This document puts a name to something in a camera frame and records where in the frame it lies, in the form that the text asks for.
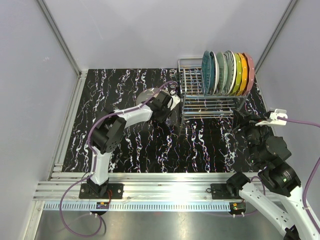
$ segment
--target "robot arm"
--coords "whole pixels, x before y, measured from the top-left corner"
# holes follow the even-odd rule
[[[113,150],[121,142],[124,130],[132,125],[147,122],[151,119],[162,123],[180,103],[181,99],[176,94],[161,90],[154,96],[154,99],[143,105],[142,103],[157,90],[158,88],[151,88],[142,92],[137,98],[137,106],[135,107],[115,111],[105,108],[97,116],[95,123],[106,115],[119,113],[106,118],[92,132],[91,145],[97,152],[97,156],[92,156],[92,162],[96,157],[96,165],[95,169],[93,169],[94,164],[92,164],[91,171],[94,172],[91,178],[87,180],[87,183],[97,195],[102,196],[107,190],[110,159]]]
[[[320,234],[303,207],[301,186],[296,186],[290,192],[290,196],[278,195],[287,212],[263,195],[243,173],[238,172],[230,177],[227,180],[227,188],[234,197],[240,196],[252,204],[275,226],[285,240],[320,240]],[[312,209],[311,213],[317,224],[320,224]]]
[[[282,137],[269,134],[268,126],[284,126],[288,118],[285,110],[269,112],[267,118],[236,112],[235,132],[243,132],[247,140],[250,158],[261,169],[258,176],[262,184],[278,198],[287,213],[261,194],[243,173],[236,173],[227,181],[232,196],[241,197],[259,210],[284,236],[285,240],[320,240],[315,225],[303,205],[303,189],[296,172],[285,161],[291,156]],[[319,225],[320,222],[308,208]]]

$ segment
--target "metal dish rack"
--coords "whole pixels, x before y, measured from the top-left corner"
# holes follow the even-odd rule
[[[190,64],[182,65],[182,62],[189,62]],[[180,94],[182,97],[181,124],[188,119],[233,118],[233,110],[240,110],[248,97],[248,95],[204,96],[201,63],[202,57],[184,57],[178,60]]]

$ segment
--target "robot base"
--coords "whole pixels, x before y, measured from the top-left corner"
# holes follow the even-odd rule
[[[121,183],[108,183],[106,191],[99,196],[87,183],[81,184],[79,199],[109,199],[108,191],[112,192],[111,199],[122,199],[124,193],[124,185]]]

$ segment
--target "black table surface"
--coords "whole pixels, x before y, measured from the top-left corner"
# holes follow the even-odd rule
[[[177,69],[90,69],[73,124],[63,172],[89,172],[92,152],[86,141],[90,127],[104,107],[134,107],[139,93],[167,81],[179,81]],[[255,80],[242,108],[266,113]],[[181,127],[176,107],[164,123],[141,122],[125,129],[112,153],[112,173],[223,173],[256,171],[249,161],[243,135],[234,135],[231,118],[189,119]]]

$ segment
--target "teal plate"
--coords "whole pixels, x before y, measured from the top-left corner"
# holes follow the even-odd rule
[[[206,96],[209,93],[210,88],[212,88],[212,58],[208,51],[205,51],[202,57],[202,64],[201,64],[201,76],[202,76],[202,91],[203,94]]]

